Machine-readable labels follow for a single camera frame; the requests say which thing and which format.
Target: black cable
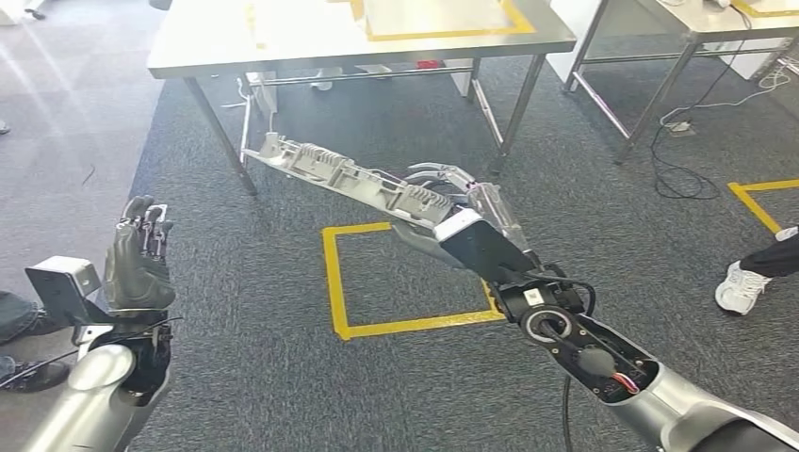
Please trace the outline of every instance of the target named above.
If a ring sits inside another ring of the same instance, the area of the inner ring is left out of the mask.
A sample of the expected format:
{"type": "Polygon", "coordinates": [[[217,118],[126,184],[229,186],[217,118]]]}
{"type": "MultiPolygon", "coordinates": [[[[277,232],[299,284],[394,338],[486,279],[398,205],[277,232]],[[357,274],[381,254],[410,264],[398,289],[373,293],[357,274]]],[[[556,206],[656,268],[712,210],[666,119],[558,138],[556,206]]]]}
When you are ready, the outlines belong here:
{"type": "MultiPolygon", "coordinates": [[[[735,9],[735,11],[738,12],[739,15],[741,15],[743,23],[746,25],[746,28],[752,29],[752,21],[749,20],[749,17],[747,17],[746,14],[744,14],[734,6],[733,9],[735,9]]],[[[655,192],[658,193],[658,195],[662,196],[663,198],[668,198],[670,200],[707,201],[707,200],[714,200],[719,196],[721,196],[721,190],[709,178],[699,174],[698,172],[692,169],[681,167],[680,165],[675,165],[673,163],[669,163],[663,160],[658,155],[657,151],[657,146],[659,144],[658,139],[660,138],[660,134],[662,133],[663,129],[666,128],[666,126],[664,125],[666,121],[672,121],[679,115],[687,113],[693,110],[698,105],[701,105],[703,102],[705,102],[705,99],[707,99],[710,93],[713,91],[713,89],[716,88],[716,85],[718,85],[719,81],[721,81],[721,79],[726,75],[726,73],[729,72],[730,69],[732,69],[732,64],[735,62],[735,58],[737,58],[738,55],[740,54],[740,51],[743,48],[744,44],[745,40],[742,40],[741,43],[738,45],[738,49],[736,49],[735,53],[732,55],[732,58],[729,60],[729,63],[726,65],[724,70],[719,74],[718,77],[716,77],[713,83],[710,84],[710,88],[708,88],[708,90],[705,91],[705,94],[701,98],[699,98],[698,101],[693,103],[688,108],[684,108],[677,111],[673,116],[669,118],[664,117],[660,119],[659,121],[660,127],[658,128],[658,131],[655,133],[655,136],[652,138],[652,142],[649,144],[649,151],[651,152],[652,171],[655,173],[655,183],[654,183],[655,192]],[[688,176],[688,180],[693,180],[695,183],[694,189],[690,191],[682,191],[677,187],[674,187],[671,184],[669,184],[664,176],[673,172],[682,173],[688,176]],[[705,189],[706,186],[708,187],[710,194],[703,195],[702,193],[706,192],[705,189]]]]}
{"type": "Polygon", "coordinates": [[[563,379],[563,401],[561,403],[561,422],[563,423],[563,440],[566,442],[566,452],[574,452],[572,444],[572,430],[569,427],[569,392],[572,389],[572,378],[567,375],[563,379]]]}
{"type": "MultiPolygon", "coordinates": [[[[587,282],[572,280],[570,278],[561,278],[559,276],[540,275],[537,273],[525,273],[525,274],[537,280],[550,281],[553,283],[570,283],[573,285],[579,285],[580,287],[584,287],[588,291],[588,306],[585,308],[585,314],[588,316],[594,314],[594,310],[596,309],[596,290],[592,285],[588,284],[587,282]]],[[[544,328],[541,328],[541,332],[546,334],[547,333],[546,327],[548,327],[548,325],[544,324],[542,326],[544,328]]],[[[562,340],[561,336],[557,334],[557,332],[555,332],[554,336],[549,336],[549,337],[551,337],[556,342],[560,342],[558,341],[559,339],[562,340]]],[[[572,444],[572,430],[571,427],[569,426],[569,394],[571,391],[571,386],[572,386],[572,378],[571,376],[567,375],[563,379],[563,397],[561,403],[561,423],[563,424],[563,442],[566,444],[566,452],[574,452],[574,445],[572,444]]]]}
{"type": "Polygon", "coordinates": [[[560,276],[542,275],[539,273],[532,273],[532,272],[525,273],[525,276],[529,276],[536,280],[549,281],[551,283],[569,283],[583,287],[586,291],[588,291],[588,306],[585,308],[585,314],[588,316],[594,314],[594,309],[596,309],[596,290],[592,285],[588,284],[587,282],[572,280],[571,278],[561,278],[560,276]]]}
{"type": "MultiPolygon", "coordinates": [[[[150,331],[150,330],[152,330],[154,328],[158,328],[161,325],[164,325],[166,323],[172,322],[174,320],[183,320],[183,317],[180,317],[180,316],[172,317],[172,318],[168,318],[166,320],[161,320],[160,322],[155,322],[153,325],[150,325],[149,327],[145,328],[142,331],[137,331],[137,332],[135,332],[133,334],[129,334],[127,336],[121,337],[119,339],[116,339],[114,341],[111,341],[111,342],[109,342],[107,344],[103,344],[103,345],[104,346],[110,346],[111,344],[119,344],[122,341],[126,341],[128,339],[132,339],[132,338],[138,336],[139,334],[142,334],[144,332],[150,331]]],[[[75,353],[77,353],[78,351],[80,351],[80,350],[68,351],[67,353],[64,353],[63,355],[59,355],[59,356],[56,356],[55,358],[51,358],[51,359],[49,359],[47,361],[38,363],[38,364],[34,365],[33,367],[25,370],[21,374],[15,375],[15,376],[11,377],[10,379],[6,379],[5,381],[0,382],[0,388],[6,386],[7,384],[11,384],[12,382],[16,381],[17,379],[21,379],[22,377],[26,377],[26,376],[36,372],[40,368],[45,367],[47,364],[54,363],[56,361],[60,361],[60,360],[63,360],[64,358],[70,357],[70,356],[74,355],[75,353]]]]}

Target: table frame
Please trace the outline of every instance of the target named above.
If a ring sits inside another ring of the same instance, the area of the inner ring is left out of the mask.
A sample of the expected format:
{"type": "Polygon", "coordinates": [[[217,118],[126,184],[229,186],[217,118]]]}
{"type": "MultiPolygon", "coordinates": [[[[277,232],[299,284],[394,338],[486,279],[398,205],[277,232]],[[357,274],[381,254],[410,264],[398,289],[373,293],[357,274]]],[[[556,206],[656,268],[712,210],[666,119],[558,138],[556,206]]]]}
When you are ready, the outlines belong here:
{"type": "MultiPolygon", "coordinates": [[[[486,121],[488,122],[489,129],[491,130],[491,134],[494,137],[494,141],[497,144],[497,157],[491,163],[489,170],[493,174],[500,174],[502,168],[504,166],[505,160],[511,154],[511,148],[514,145],[514,138],[516,136],[516,132],[518,131],[519,125],[521,124],[522,119],[524,118],[525,111],[527,110],[528,104],[530,103],[530,96],[532,95],[532,91],[535,88],[535,83],[538,80],[538,76],[541,73],[541,68],[544,66],[544,62],[546,61],[546,54],[539,54],[533,55],[532,60],[530,62],[530,66],[528,67],[527,74],[525,75],[524,82],[522,83],[521,90],[519,90],[518,98],[516,99],[516,104],[514,107],[514,113],[511,116],[510,121],[508,122],[508,126],[505,128],[504,133],[500,130],[500,127],[497,123],[497,119],[494,116],[494,110],[491,108],[491,105],[488,103],[488,98],[485,95],[485,92],[482,89],[482,85],[480,84],[480,80],[478,79],[480,73],[480,65],[481,65],[481,58],[476,57],[472,59],[472,66],[471,67],[454,67],[454,68],[437,68],[437,69],[424,69],[424,70],[408,70],[408,71],[398,71],[393,73],[353,73],[353,74],[344,74],[332,77],[299,77],[299,78],[283,78],[283,79],[274,79],[274,80],[266,80],[260,81],[257,83],[250,83],[249,79],[247,78],[247,74],[243,73],[239,76],[242,80],[242,92],[244,93],[245,100],[245,113],[244,113],[244,124],[242,127],[242,134],[241,134],[241,143],[238,149],[234,146],[231,139],[227,136],[224,131],[224,128],[221,125],[220,119],[217,116],[214,108],[211,106],[208,98],[205,96],[203,89],[200,87],[200,84],[197,82],[195,77],[185,77],[184,80],[188,86],[189,92],[191,92],[192,97],[197,102],[198,107],[203,113],[203,116],[208,121],[208,124],[211,126],[211,130],[214,133],[214,136],[220,142],[222,150],[225,153],[228,161],[230,162],[231,166],[233,167],[236,175],[238,176],[241,183],[244,185],[244,189],[250,195],[255,196],[258,191],[255,188],[255,184],[253,180],[250,178],[250,174],[247,172],[247,156],[243,152],[245,149],[249,149],[249,133],[250,133],[250,121],[252,116],[253,109],[256,111],[257,115],[262,121],[266,120],[266,115],[261,110],[261,107],[258,102],[255,100],[255,93],[253,88],[255,87],[277,87],[283,85],[299,85],[299,84],[311,84],[316,82],[340,82],[346,80],[362,80],[362,79],[369,79],[369,78],[393,78],[393,77],[406,77],[406,76],[419,76],[419,75],[430,75],[430,74],[439,74],[439,73],[469,73],[469,87],[468,92],[466,94],[466,99],[473,103],[475,98],[478,100],[480,104],[482,114],[485,117],[486,121]]],[[[269,123],[271,123],[271,115],[275,114],[276,111],[274,109],[269,113],[269,123]]]]}
{"type": "Polygon", "coordinates": [[[644,134],[644,131],[648,124],[652,121],[653,116],[655,115],[655,110],[657,107],[662,103],[663,99],[669,94],[672,86],[675,84],[679,75],[685,69],[685,66],[688,65],[688,62],[693,57],[722,57],[722,56],[731,56],[731,55],[745,55],[745,54],[766,54],[771,52],[777,52],[778,57],[775,59],[775,63],[773,64],[784,64],[785,61],[782,57],[793,49],[797,44],[799,44],[799,39],[797,39],[797,35],[799,35],[799,28],[792,29],[792,28],[777,28],[777,29],[765,29],[765,28],[755,28],[751,30],[736,30],[736,31],[724,31],[724,32],[710,32],[710,33],[696,33],[690,31],[685,35],[685,46],[680,53],[673,53],[673,54],[653,54],[653,55],[639,55],[639,56],[613,56],[613,57],[596,57],[596,58],[587,58],[585,57],[588,53],[589,48],[591,47],[591,42],[594,39],[594,35],[599,28],[599,24],[605,14],[608,4],[611,0],[601,0],[594,19],[592,20],[591,24],[588,27],[588,30],[585,35],[585,42],[579,48],[575,61],[572,64],[571,69],[569,70],[568,77],[566,81],[563,83],[563,89],[567,91],[576,91],[577,88],[583,87],[588,94],[589,98],[599,107],[599,110],[605,115],[608,120],[610,120],[611,124],[615,129],[624,137],[625,142],[621,152],[615,157],[614,162],[618,165],[624,163],[624,161],[629,157],[630,153],[632,152],[633,148],[638,144],[641,140],[641,136],[644,134]],[[741,51],[699,51],[699,47],[702,44],[709,43],[709,42],[723,42],[723,41],[735,41],[735,40],[754,40],[754,39],[766,39],[766,38],[791,38],[792,41],[788,45],[784,45],[781,47],[775,47],[772,49],[752,49],[752,50],[741,50],[741,51]],[[641,117],[636,122],[635,126],[632,130],[628,130],[627,127],[621,122],[621,120],[613,113],[611,108],[605,102],[604,99],[596,92],[594,87],[591,86],[590,83],[582,76],[582,72],[587,65],[592,64],[606,64],[606,63],[627,63],[627,62],[637,62],[637,61],[654,61],[654,60],[663,60],[663,59],[675,59],[676,62],[663,81],[660,83],[658,90],[655,91],[655,94],[652,96],[652,99],[649,101],[649,104],[644,109],[644,112],[641,114],[641,117]]]}

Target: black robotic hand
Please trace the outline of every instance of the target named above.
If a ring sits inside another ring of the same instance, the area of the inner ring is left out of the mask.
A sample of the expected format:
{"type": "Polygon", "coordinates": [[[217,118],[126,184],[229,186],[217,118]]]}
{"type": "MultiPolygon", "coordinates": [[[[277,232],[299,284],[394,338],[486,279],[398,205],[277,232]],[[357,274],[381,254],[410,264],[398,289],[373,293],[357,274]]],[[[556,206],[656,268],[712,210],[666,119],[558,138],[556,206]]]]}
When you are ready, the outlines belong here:
{"type": "Polygon", "coordinates": [[[173,223],[152,196],[124,208],[114,244],[106,252],[106,297],[112,310],[163,310],[175,292],[167,268],[167,236],[173,223]]]}

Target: white table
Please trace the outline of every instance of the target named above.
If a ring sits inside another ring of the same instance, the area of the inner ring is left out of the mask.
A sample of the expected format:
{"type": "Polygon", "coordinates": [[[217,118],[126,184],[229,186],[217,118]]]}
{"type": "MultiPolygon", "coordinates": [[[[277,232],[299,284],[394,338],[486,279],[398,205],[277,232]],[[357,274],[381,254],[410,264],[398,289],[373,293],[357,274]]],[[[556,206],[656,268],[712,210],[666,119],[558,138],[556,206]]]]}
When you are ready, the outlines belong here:
{"type": "Polygon", "coordinates": [[[636,0],[644,7],[664,29],[682,37],[683,50],[680,53],[664,53],[636,56],[611,56],[611,57],[586,57],[591,47],[599,24],[613,0],[593,0],[596,13],[588,23],[584,36],[578,44],[574,61],[566,74],[564,87],[576,90],[583,87],[592,101],[599,107],[613,126],[625,138],[625,145],[621,153],[616,156],[616,163],[624,161],[632,149],[641,139],[646,126],[652,121],[656,107],[668,95],[670,89],[677,81],[685,66],[692,57],[724,57],[731,55],[764,54],[777,52],[783,55],[792,46],[799,43],[799,16],[747,18],[751,22],[751,29],[747,27],[743,17],[733,8],[721,9],[711,2],[704,0],[686,0],[680,6],[668,6],[659,0],[636,0]],[[772,38],[790,38],[791,43],[776,48],[749,49],[745,45],[738,51],[738,45],[732,50],[706,51],[699,50],[703,44],[709,42],[730,42],[741,40],[761,40],[772,38]],[[636,61],[651,61],[662,59],[675,59],[671,71],[666,75],[655,92],[641,117],[632,130],[616,117],[610,107],[596,92],[594,87],[582,76],[587,65],[608,63],[630,63],[636,61]]]}
{"type": "MultiPolygon", "coordinates": [[[[544,0],[503,0],[513,5],[534,32],[512,34],[487,33],[474,36],[426,37],[403,40],[371,40],[355,22],[346,3],[325,0],[175,0],[155,38],[148,68],[155,78],[184,78],[200,105],[227,158],[247,191],[255,187],[244,168],[245,155],[236,150],[225,135],[220,121],[195,77],[216,73],[267,73],[280,70],[329,68],[346,65],[453,60],[471,58],[474,63],[461,67],[412,70],[381,74],[347,74],[338,77],[302,77],[269,80],[260,85],[271,87],[307,84],[319,81],[343,81],[375,77],[400,77],[430,73],[468,73],[470,85],[466,97],[477,97],[498,146],[498,158],[492,165],[498,170],[513,145],[532,89],[546,59],[546,54],[569,52],[575,37],[544,0]],[[270,21],[267,27],[258,21],[270,21]],[[493,111],[482,92],[478,74],[481,58],[531,55],[532,62],[516,101],[508,127],[501,132],[493,111]]],[[[451,20],[453,11],[428,11],[427,21],[451,20]]],[[[409,15],[402,20],[417,21],[409,15]]],[[[245,84],[250,111],[253,97],[245,84]]],[[[245,136],[248,120],[245,118],[245,136]]]]}

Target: person's leg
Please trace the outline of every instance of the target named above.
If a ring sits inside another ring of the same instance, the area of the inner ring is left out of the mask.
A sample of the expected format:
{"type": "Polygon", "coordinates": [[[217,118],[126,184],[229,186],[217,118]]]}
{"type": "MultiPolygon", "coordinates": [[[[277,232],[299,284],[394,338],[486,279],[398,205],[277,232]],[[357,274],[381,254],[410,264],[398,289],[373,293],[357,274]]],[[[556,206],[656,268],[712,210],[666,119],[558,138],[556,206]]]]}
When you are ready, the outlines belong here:
{"type": "Polygon", "coordinates": [[[772,278],[799,271],[799,234],[796,232],[795,227],[780,231],[772,246],[732,263],[726,279],[716,288],[719,307],[735,314],[748,314],[772,278]]]}
{"type": "Polygon", "coordinates": [[[10,377],[14,374],[14,368],[16,368],[17,363],[14,361],[13,358],[6,355],[0,355],[0,381],[6,379],[6,377],[10,377]]]}
{"type": "Polygon", "coordinates": [[[0,355],[0,391],[37,393],[58,386],[70,375],[70,366],[65,363],[48,363],[30,371],[40,363],[17,363],[10,356],[0,355]]]}
{"type": "Polygon", "coordinates": [[[22,336],[41,336],[61,330],[36,303],[0,291],[0,345],[22,336]]]}
{"type": "Polygon", "coordinates": [[[766,278],[782,278],[796,273],[799,271],[799,234],[744,257],[741,259],[741,270],[752,271],[766,278]]]}
{"type": "Polygon", "coordinates": [[[39,308],[35,303],[0,291],[0,344],[5,344],[30,328],[39,308]]]}

